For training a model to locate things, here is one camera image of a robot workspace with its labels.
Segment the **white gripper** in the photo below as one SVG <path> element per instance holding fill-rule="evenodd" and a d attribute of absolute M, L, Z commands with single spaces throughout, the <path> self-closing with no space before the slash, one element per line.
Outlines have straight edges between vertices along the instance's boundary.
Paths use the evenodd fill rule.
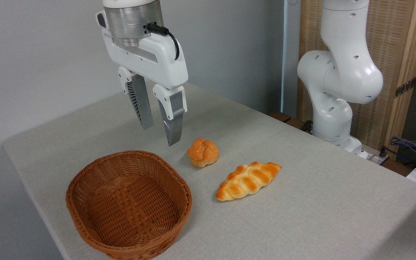
<path fill-rule="evenodd" d="M 102 36 L 109 56 L 120 66 L 118 75 L 123 92 L 129 96 L 143 129 L 154 125 L 145 84 L 147 78 L 157 83 L 152 91 L 159 101 L 168 145 L 180 141 L 183 114 L 187 112 L 185 89 L 181 86 L 188 80 L 183 51 L 175 60 L 174 41 L 159 34 L 140 39 L 138 47 L 123 46 L 107 29 L 102 29 Z"/>

